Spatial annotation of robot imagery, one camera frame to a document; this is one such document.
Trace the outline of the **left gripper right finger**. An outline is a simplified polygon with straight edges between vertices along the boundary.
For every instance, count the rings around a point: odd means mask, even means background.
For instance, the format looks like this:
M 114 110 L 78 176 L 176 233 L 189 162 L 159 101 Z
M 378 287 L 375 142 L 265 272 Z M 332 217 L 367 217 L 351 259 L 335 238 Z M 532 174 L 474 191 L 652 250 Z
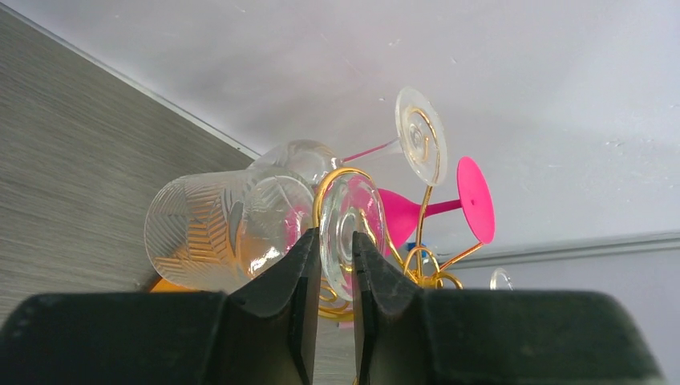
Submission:
M 353 234 L 352 256 L 357 383 L 421 383 L 425 351 L 418 332 L 420 288 L 365 233 Z

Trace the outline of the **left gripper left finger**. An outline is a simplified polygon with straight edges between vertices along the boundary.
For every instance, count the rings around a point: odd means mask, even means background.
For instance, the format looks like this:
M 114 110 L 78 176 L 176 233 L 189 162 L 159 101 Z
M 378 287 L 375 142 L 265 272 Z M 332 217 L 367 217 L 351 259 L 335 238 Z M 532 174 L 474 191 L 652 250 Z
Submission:
M 310 384 L 321 280 L 319 230 L 229 296 L 228 382 Z

